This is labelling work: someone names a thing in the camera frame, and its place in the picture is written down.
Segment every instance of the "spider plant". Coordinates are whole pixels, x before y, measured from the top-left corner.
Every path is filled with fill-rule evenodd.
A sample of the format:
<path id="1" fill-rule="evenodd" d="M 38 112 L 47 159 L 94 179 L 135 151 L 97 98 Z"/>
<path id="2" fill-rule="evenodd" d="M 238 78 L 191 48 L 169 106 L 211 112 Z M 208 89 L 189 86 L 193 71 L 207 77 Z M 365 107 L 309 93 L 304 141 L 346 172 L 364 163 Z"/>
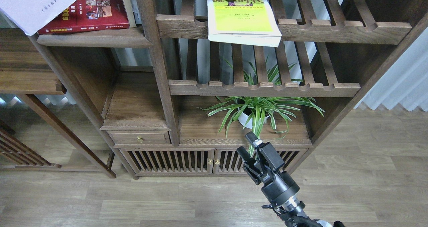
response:
<path id="1" fill-rule="evenodd" d="M 248 82 L 249 85 L 254 85 L 257 83 L 257 76 L 256 76 L 256 69 L 254 65 L 251 62 L 248 62 L 254 72 L 254 76 L 252 76 L 250 73 L 247 73 L 244 71 L 244 79 Z M 291 70 L 295 64 L 291 64 L 289 66 L 289 70 Z M 281 84 L 281 79 L 279 77 L 279 70 L 278 65 L 276 64 L 271 69 L 267 70 L 267 78 L 269 82 L 272 82 L 275 85 Z M 292 79 L 292 81 L 298 81 L 302 82 L 301 79 Z M 219 113 L 221 111 L 226 111 L 226 115 L 223 118 L 223 121 L 220 125 L 220 128 L 218 132 L 220 132 L 224 127 L 226 127 L 226 137 L 227 133 L 229 131 L 229 127 L 232 124 L 232 122 L 235 122 L 238 120 L 238 117 L 246 110 L 248 109 L 250 113 L 248 114 L 249 117 L 245 123 L 245 125 L 249 122 L 250 119 L 252 119 L 252 131 L 254 134 L 260 138 L 260 133 L 264 125 L 264 119 L 266 116 L 269 116 L 271 119 L 271 128 L 273 130 L 277 129 L 277 121 L 275 119 L 274 114 L 278 114 L 280 117 L 282 117 L 286 122 L 287 129 L 285 131 L 277 131 L 277 133 L 286 133 L 288 132 L 289 128 L 289 122 L 292 121 L 290 118 L 296 117 L 295 114 L 292 113 L 292 111 L 300 111 L 300 108 L 297 108 L 296 106 L 306 106 L 310 108 L 315 108 L 322 116 L 324 110 L 315 105 L 315 99 L 310 97 L 247 97 L 247 96 L 232 96 L 227 97 L 225 99 L 220 99 L 220 97 L 217 97 L 218 100 L 220 100 L 220 103 L 211 106 L 209 108 L 205 108 L 203 110 L 212 110 L 208 113 L 208 116 L 212 116 L 216 113 Z M 252 155 L 254 152 L 254 149 L 252 146 L 249 147 L 249 153 Z"/>

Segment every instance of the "brass drawer pull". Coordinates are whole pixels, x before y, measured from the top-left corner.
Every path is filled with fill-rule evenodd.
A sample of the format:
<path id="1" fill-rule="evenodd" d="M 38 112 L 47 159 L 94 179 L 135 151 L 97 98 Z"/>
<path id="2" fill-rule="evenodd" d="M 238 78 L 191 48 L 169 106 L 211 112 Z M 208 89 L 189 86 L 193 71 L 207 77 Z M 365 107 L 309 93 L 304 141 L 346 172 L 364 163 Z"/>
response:
<path id="1" fill-rule="evenodd" d="M 137 141 L 139 143 L 143 143 L 144 142 L 144 139 L 141 136 L 137 136 L 136 138 L 137 138 Z"/>

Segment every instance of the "red book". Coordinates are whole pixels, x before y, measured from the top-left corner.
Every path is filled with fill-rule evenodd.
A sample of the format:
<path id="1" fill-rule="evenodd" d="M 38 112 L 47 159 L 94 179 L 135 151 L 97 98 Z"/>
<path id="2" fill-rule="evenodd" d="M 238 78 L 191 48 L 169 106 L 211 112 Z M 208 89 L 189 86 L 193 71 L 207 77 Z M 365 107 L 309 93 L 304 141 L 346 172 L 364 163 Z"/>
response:
<path id="1" fill-rule="evenodd" d="M 58 34 L 129 28 L 122 0 L 76 0 L 37 33 Z"/>

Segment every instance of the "yellow-green book cover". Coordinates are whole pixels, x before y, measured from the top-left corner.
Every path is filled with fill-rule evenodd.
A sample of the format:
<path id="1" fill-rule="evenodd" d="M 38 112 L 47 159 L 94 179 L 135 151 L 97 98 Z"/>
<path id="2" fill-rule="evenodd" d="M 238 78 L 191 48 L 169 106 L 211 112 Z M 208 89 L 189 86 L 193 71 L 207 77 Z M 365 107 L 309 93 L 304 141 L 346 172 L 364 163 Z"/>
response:
<path id="1" fill-rule="evenodd" d="M 208 40 L 278 47 L 281 32 L 267 0 L 207 0 Z"/>

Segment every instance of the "cabinet lattice door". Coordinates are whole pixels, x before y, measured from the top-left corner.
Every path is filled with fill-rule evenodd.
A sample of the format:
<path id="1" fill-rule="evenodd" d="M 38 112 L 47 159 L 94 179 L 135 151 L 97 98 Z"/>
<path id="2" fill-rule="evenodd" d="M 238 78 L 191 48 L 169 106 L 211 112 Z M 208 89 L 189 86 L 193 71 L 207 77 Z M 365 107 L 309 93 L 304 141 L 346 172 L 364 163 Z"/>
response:
<path id="1" fill-rule="evenodd" d="M 284 160 L 285 165 L 281 171 L 291 171 L 295 163 L 303 156 L 307 149 L 280 149 L 277 152 Z M 246 175 L 243 169 L 243 162 L 236 149 L 216 149 L 214 154 L 213 174 L 233 174 Z"/>
<path id="2" fill-rule="evenodd" d="M 138 176 L 211 174 L 213 149 L 121 149 Z"/>

